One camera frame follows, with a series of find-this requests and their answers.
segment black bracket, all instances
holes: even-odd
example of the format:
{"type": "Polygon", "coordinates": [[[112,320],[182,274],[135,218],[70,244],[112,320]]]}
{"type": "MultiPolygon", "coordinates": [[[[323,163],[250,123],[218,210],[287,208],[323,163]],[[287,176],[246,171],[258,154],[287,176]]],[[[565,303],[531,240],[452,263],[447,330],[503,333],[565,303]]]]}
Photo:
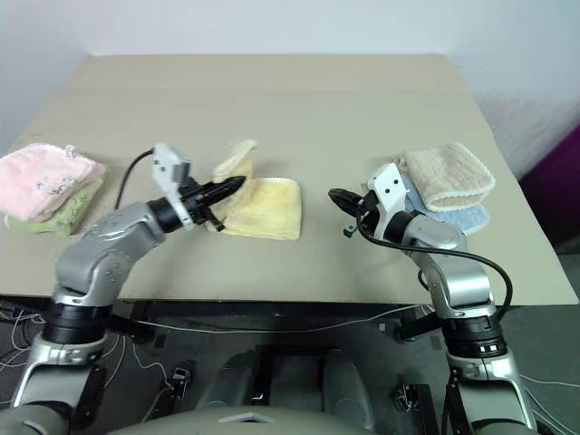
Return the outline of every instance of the black bracket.
{"type": "Polygon", "coordinates": [[[417,320],[411,322],[401,322],[401,326],[397,330],[397,338],[403,342],[409,341],[417,335],[429,333],[441,328],[442,321],[435,313],[427,314],[417,320]]]}
{"type": "Polygon", "coordinates": [[[97,411],[101,406],[102,395],[107,371],[95,364],[82,390],[79,403],[71,416],[73,429],[81,430],[89,427],[97,417],[97,411]]]}
{"type": "Polygon", "coordinates": [[[400,385],[392,400],[399,411],[420,413],[423,435],[439,435],[431,388],[425,383],[400,385]]]}
{"type": "Polygon", "coordinates": [[[107,329],[117,334],[127,334],[133,338],[136,344],[149,343],[155,336],[154,329],[148,324],[139,322],[116,314],[112,314],[106,321],[107,329]]]}
{"type": "Polygon", "coordinates": [[[469,435],[471,433],[471,425],[469,424],[468,416],[463,407],[456,373],[451,375],[445,393],[447,394],[449,421],[451,422],[453,433],[457,435],[469,435]]]}

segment folded towel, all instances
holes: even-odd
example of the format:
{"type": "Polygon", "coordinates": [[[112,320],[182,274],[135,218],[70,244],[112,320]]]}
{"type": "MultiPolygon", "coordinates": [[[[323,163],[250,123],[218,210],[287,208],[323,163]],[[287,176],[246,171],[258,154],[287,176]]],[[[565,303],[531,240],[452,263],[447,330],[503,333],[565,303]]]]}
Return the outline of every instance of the folded towel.
{"type": "Polygon", "coordinates": [[[25,222],[45,221],[104,171],[73,147],[33,143],[0,159],[0,211],[25,222]]]}
{"type": "Polygon", "coordinates": [[[237,236],[297,240],[300,237],[300,187],[292,179],[256,179],[253,173],[253,140],[236,145],[232,157],[214,170],[214,182],[243,175],[242,188],[212,207],[224,221],[224,233],[237,236]]]}
{"type": "Polygon", "coordinates": [[[412,180],[403,175],[402,182],[408,189],[407,198],[405,199],[407,211],[417,210],[438,221],[453,224],[459,227],[466,235],[480,231],[489,222],[489,214],[480,204],[456,211],[428,211],[412,180]]]}
{"type": "Polygon", "coordinates": [[[101,185],[102,179],[96,179],[91,184],[84,186],[68,198],[53,216],[44,222],[23,222],[6,215],[6,226],[21,233],[57,233],[69,236],[81,224],[84,214],[101,185]]]}
{"type": "Polygon", "coordinates": [[[489,169],[460,143],[405,151],[397,165],[412,178],[430,211],[473,207],[496,185],[489,169]]]}

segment wire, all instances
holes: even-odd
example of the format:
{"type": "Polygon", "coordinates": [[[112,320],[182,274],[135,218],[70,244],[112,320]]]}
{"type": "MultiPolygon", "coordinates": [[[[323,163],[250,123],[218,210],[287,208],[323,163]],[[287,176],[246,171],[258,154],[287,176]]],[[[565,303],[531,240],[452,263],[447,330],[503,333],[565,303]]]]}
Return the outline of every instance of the wire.
{"type": "Polygon", "coordinates": [[[112,375],[109,378],[109,380],[105,383],[103,389],[106,389],[109,386],[109,384],[112,382],[112,380],[115,379],[115,376],[117,375],[117,372],[119,371],[119,369],[121,367],[121,364],[123,364],[123,358],[125,358],[125,350],[126,349],[127,349],[127,339],[123,335],[123,344],[122,344],[121,356],[119,357],[119,361],[117,362],[117,366],[115,367],[115,370],[112,371],[112,375]]]}
{"type": "Polygon", "coordinates": [[[143,362],[141,362],[141,359],[139,358],[139,356],[137,355],[137,346],[135,345],[135,342],[133,342],[133,355],[135,355],[135,361],[137,361],[137,364],[143,370],[147,370],[147,369],[150,369],[152,367],[159,367],[161,369],[161,371],[163,372],[163,380],[165,381],[165,385],[167,385],[168,388],[173,389],[173,387],[171,386],[171,384],[167,380],[167,372],[165,372],[165,367],[163,366],[163,364],[160,362],[152,362],[151,364],[144,365],[143,362]]]}
{"type": "Polygon", "coordinates": [[[26,364],[26,362],[23,362],[22,364],[11,364],[11,362],[12,362],[12,361],[14,361],[16,358],[18,358],[20,355],[22,355],[22,354],[23,354],[24,352],[26,352],[26,351],[27,351],[27,349],[26,349],[26,350],[24,350],[24,351],[19,351],[19,352],[18,352],[16,355],[14,355],[14,356],[13,356],[12,358],[10,358],[8,361],[6,361],[6,362],[2,362],[2,363],[0,364],[0,365],[1,365],[1,367],[0,367],[0,372],[1,372],[3,369],[5,369],[6,367],[13,368],[13,367],[21,367],[21,366],[25,365],[25,364],[26,364]]]}
{"type": "Polygon", "coordinates": [[[561,422],[559,419],[557,419],[556,417],[554,417],[550,411],[548,411],[544,405],[542,405],[538,399],[536,399],[536,396],[534,396],[534,394],[532,394],[532,392],[527,388],[524,387],[524,389],[526,390],[527,394],[529,395],[529,397],[532,399],[532,401],[534,401],[534,403],[537,405],[537,407],[545,414],[547,415],[550,419],[552,419],[554,421],[554,423],[556,423],[558,426],[560,426],[562,429],[567,430],[568,432],[570,432],[572,435],[579,435],[578,432],[575,432],[573,430],[571,430],[570,428],[568,428],[563,422],[561,422]]]}
{"type": "Polygon", "coordinates": [[[117,349],[117,345],[119,344],[120,339],[121,339],[121,336],[117,334],[117,339],[115,340],[115,344],[112,346],[111,349],[109,349],[107,352],[105,352],[102,355],[101,359],[105,358],[105,357],[109,356],[111,353],[115,352],[115,349],[117,349]]]}
{"type": "Polygon", "coordinates": [[[577,383],[569,383],[561,381],[539,381],[538,379],[530,378],[529,376],[526,376],[524,374],[520,374],[519,376],[524,379],[527,379],[530,382],[541,383],[544,385],[561,385],[563,387],[580,388],[580,385],[578,385],[577,383]]]}
{"type": "Polygon", "coordinates": [[[9,351],[4,352],[2,355],[0,355],[0,360],[3,360],[10,353],[14,353],[14,352],[18,352],[18,351],[16,349],[10,349],[9,351]]]}
{"type": "Polygon", "coordinates": [[[28,314],[28,315],[24,315],[20,318],[20,321],[22,322],[23,320],[28,320],[28,319],[34,319],[36,317],[41,317],[41,314],[28,314]]]}
{"type": "Polygon", "coordinates": [[[452,249],[440,249],[437,247],[424,247],[424,246],[412,246],[412,245],[400,245],[398,243],[392,243],[388,240],[380,240],[371,236],[366,229],[363,228],[363,216],[361,214],[361,209],[356,211],[356,226],[359,229],[361,235],[366,238],[369,242],[379,245],[381,247],[390,247],[392,249],[399,249],[400,251],[411,251],[411,252],[424,252],[428,254],[441,254],[444,256],[460,256],[462,258],[467,258],[469,260],[479,261],[480,263],[491,267],[503,278],[506,283],[506,298],[504,299],[504,304],[498,309],[498,319],[501,320],[506,314],[509,306],[511,305],[511,299],[514,294],[514,286],[511,283],[508,273],[497,263],[491,261],[484,256],[478,256],[476,254],[471,254],[470,252],[455,251],[452,249]]]}
{"type": "Polygon", "coordinates": [[[137,163],[139,163],[141,160],[145,159],[147,156],[150,156],[152,154],[153,154],[153,148],[151,148],[150,150],[147,150],[145,152],[142,152],[139,156],[137,156],[135,158],[134,161],[132,161],[130,163],[127,170],[125,170],[125,173],[123,174],[123,179],[121,181],[121,186],[119,187],[119,193],[117,194],[117,199],[115,200],[115,207],[114,207],[115,210],[119,209],[119,205],[121,204],[121,198],[123,196],[123,191],[125,190],[125,185],[127,184],[127,180],[129,179],[129,175],[131,174],[131,172],[133,171],[133,169],[135,168],[137,163]]]}
{"type": "Polygon", "coordinates": [[[18,344],[16,344],[16,340],[15,340],[15,332],[16,332],[16,326],[18,326],[18,322],[20,322],[20,317],[22,316],[23,311],[20,310],[20,314],[18,315],[18,317],[16,318],[16,321],[14,322],[14,326],[12,328],[12,333],[10,334],[10,339],[12,340],[12,346],[18,350],[18,351],[27,351],[29,349],[29,347],[27,348],[22,348],[19,347],[18,344]]]}
{"type": "Polygon", "coordinates": [[[427,283],[423,280],[423,271],[419,269],[419,272],[417,272],[417,279],[419,280],[419,284],[422,285],[422,287],[429,291],[429,288],[427,287],[427,283]]]}
{"type": "Polygon", "coordinates": [[[558,427],[557,427],[557,426],[554,424],[554,422],[553,422],[553,421],[551,421],[551,420],[547,419],[547,418],[546,418],[546,417],[544,417],[542,414],[540,414],[538,411],[536,411],[536,410],[532,410],[532,412],[534,412],[534,414],[536,415],[536,417],[539,417],[540,419],[542,419],[543,421],[545,421],[545,422],[547,423],[547,427],[548,427],[548,429],[549,429],[550,431],[552,431],[552,430],[556,430],[556,431],[558,431],[559,433],[561,433],[562,435],[568,435],[568,434],[567,434],[567,433],[565,433],[563,430],[559,429],[559,428],[558,428],[558,427]]]}
{"type": "Polygon", "coordinates": [[[155,411],[155,405],[157,405],[157,402],[160,400],[161,396],[165,392],[170,392],[171,390],[172,390],[171,388],[167,387],[167,388],[164,388],[163,390],[161,390],[157,393],[157,395],[155,396],[155,399],[153,399],[153,403],[151,404],[151,406],[149,407],[147,412],[145,412],[145,415],[141,419],[140,423],[144,423],[145,421],[147,421],[149,419],[151,414],[155,411]]]}
{"type": "Polygon", "coordinates": [[[185,332],[202,333],[202,334],[305,334],[305,333],[318,333],[320,331],[327,331],[329,329],[341,328],[343,326],[348,326],[349,324],[362,324],[365,322],[371,322],[371,321],[376,320],[380,317],[383,317],[384,315],[398,313],[399,311],[403,311],[403,310],[411,310],[412,308],[416,308],[417,306],[421,306],[421,305],[416,304],[416,305],[404,306],[401,308],[396,308],[394,310],[385,311],[384,313],[374,315],[373,317],[368,317],[365,319],[351,320],[348,322],[343,322],[341,324],[331,324],[328,326],[322,326],[320,328],[299,329],[299,330],[283,330],[283,331],[266,330],[266,329],[210,331],[208,329],[182,328],[179,326],[171,326],[168,324],[156,324],[154,322],[145,322],[142,320],[139,320],[138,322],[140,324],[148,324],[149,326],[158,326],[159,328],[171,329],[173,331],[185,331],[185,332]]]}

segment light blue towel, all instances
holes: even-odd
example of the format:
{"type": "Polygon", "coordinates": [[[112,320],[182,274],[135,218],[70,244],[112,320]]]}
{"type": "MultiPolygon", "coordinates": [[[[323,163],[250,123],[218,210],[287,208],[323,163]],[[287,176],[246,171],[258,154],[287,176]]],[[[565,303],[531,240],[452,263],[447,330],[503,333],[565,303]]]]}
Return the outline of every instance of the light blue towel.
{"type": "Polygon", "coordinates": [[[477,204],[476,206],[458,211],[429,211],[425,208],[425,205],[421,200],[421,195],[419,194],[419,191],[415,187],[413,181],[403,175],[402,182],[409,190],[407,193],[407,198],[405,199],[405,207],[407,208],[407,211],[418,210],[421,213],[439,221],[454,224],[459,227],[459,229],[461,229],[461,231],[463,231],[465,234],[476,233],[489,222],[489,214],[481,204],[477,204]]]}

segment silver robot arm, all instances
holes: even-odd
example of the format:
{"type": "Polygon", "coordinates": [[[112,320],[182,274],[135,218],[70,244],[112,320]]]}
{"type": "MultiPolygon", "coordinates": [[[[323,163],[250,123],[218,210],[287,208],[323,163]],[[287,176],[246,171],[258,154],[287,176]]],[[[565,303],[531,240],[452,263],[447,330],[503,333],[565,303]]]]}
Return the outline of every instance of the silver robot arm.
{"type": "Polygon", "coordinates": [[[429,252],[433,248],[466,252],[465,235],[455,226],[404,211],[407,190],[394,164],[380,168],[366,187],[364,197],[343,189],[332,189],[329,195],[357,218],[357,225],[344,230],[346,236],[358,229],[373,243],[403,250],[425,276],[435,313],[416,323],[421,332],[443,330],[450,369],[446,403],[453,433],[493,433],[489,430],[498,424],[504,427],[497,433],[510,433],[506,424],[514,433],[535,432],[536,421],[481,263],[429,252]],[[417,252],[414,247],[425,249],[417,252]]]}
{"type": "Polygon", "coordinates": [[[68,433],[70,423],[91,422],[105,378],[95,363],[106,321],[133,265],[180,227],[210,221],[223,229],[209,206],[235,193],[245,178],[199,185],[189,177],[189,162],[169,147],[156,146],[153,155],[166,196],[110,213],[60,255],[43,332],[34,338],[12,409],[0,414],[0,433],[68,433]]]}

